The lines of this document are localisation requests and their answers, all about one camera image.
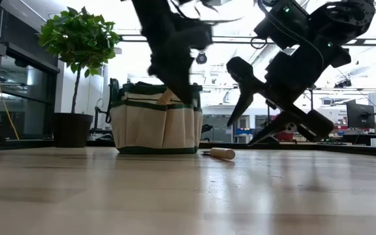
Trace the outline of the potted green plant black pot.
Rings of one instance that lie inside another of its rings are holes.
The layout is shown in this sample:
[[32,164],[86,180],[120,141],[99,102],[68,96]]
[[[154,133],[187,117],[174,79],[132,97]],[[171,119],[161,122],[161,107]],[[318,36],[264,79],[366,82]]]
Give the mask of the potted green plant black pot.
[[99,68],[116,56],[114,46],[121,41],[121,36],[114,32],[114,26],[114,22],[106,21],[101,14],[69,7],[40,28],[39,45],[76,75],[71,111],[54,114],[53,136],[57,148],[86,146],[93,116],[76,113],[80,77],[98,75]]

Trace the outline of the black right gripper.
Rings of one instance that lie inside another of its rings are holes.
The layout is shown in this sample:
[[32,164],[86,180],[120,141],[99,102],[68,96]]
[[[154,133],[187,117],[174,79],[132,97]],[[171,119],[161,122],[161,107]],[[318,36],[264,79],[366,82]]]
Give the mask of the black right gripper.
[[281,134],[281,140],[291,141],[295,130],[308,140],[322,140],[334,129],[334,124],[316,110],[305,113],[294,105],[295,100],[310,88],[334,59],[334,45],[329,42],[318,51],[310,46],[300,46],[291,55],[279,52],[266,67],[265,82],[253,74],[253,67],[240,57],[227,63],[227,71],[238,83],[240,96],[227,126],[233,125],[253,102],[258,93],[280,114],[248,143],[249,146],[268,137]]

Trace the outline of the black monitor on arm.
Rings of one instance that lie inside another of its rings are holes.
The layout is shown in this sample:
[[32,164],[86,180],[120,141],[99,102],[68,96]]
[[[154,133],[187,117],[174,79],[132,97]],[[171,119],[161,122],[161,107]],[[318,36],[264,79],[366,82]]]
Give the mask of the black monitor on arm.
[[109,114],[108,111],[102,111],[101,108],[98,105],[96,105],[94,107],[94,110],[95,110],[95,115],[94,115],[94,121],[93,121],[93,128],[92,128],[92,130],[93,131],[100,131],[101,129],[98,128],[99,115],[100,114],[104,114],[105,115],[105,121],[104,122],[108,123],[108,124],[110,124],[110,122],[111,122],[111,117],[110,117],[110,114]]

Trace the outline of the beige green gardening bag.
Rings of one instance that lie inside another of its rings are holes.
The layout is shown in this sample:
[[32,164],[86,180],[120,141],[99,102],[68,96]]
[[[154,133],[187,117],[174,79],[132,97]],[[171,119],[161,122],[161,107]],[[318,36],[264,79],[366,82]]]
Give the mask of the beige green gardening bag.
[[176,97],[168,105],[156,104],[166,91],[164,85],[138,82],[119,87],[121,100],[115,102],[110,111],[110,124],[115,146],[121,154],[197,152],[203,120],[200,104],[202,86],[190,86],[192,104],[185,104]]

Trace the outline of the black computer monitor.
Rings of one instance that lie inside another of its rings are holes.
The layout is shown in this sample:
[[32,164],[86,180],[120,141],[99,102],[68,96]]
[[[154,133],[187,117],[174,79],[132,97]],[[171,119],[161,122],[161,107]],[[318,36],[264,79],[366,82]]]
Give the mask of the black computer monitor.
[[346,103],[347,125],[352,128],[375,128],[374,106],[357,104],[356,101]]

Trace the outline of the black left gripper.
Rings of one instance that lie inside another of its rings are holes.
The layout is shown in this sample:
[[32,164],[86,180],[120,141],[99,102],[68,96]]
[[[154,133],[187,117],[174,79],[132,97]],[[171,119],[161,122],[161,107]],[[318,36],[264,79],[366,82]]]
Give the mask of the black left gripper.
[[183,103],[191,104],[193,95],[189,72],[193,64],[191,49],[204,50],[212,44],[212,27],[197,22],[175,31],[158,47],[152,49],[149,75],[161,75],[161,80]]

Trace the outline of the black aluminium table frame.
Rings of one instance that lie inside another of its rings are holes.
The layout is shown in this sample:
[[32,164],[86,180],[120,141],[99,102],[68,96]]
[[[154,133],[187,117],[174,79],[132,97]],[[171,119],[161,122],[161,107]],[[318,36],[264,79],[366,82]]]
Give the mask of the black aluminium table frame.
[[[53,140],[8,140],[0,143],[0,150],[9,149],[27,149],[27,148],[49,148],[54,147]],[[280,144],[256,144],[248,146],[247,144],[235,143],[213,143],[201,142],[200,149],[210,148],[230,148],[240,150],[302,150],[302,151],[329,151],[337,153],[348,153],[356,155],[372,155],[376,156],[376,147],[372,146],[348,146],[333,144],[316,144],[311,142],[299,142],[297,144],[289,144],[282,142]]]

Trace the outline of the green handled pruning shears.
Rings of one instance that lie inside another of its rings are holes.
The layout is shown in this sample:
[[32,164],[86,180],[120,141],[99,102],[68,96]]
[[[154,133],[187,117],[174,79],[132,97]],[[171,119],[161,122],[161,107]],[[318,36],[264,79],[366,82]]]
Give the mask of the green handled pruning shears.
[[110,95],[109,95],[107,115],[106,115],[106,122],[107,123],[111,123],[112,117],[111,117],[110,111],[111,111],[114,103],[121,100],[119,90],[120,90],[119,81],[115,78],[111,78],[110,84],[109,84]]

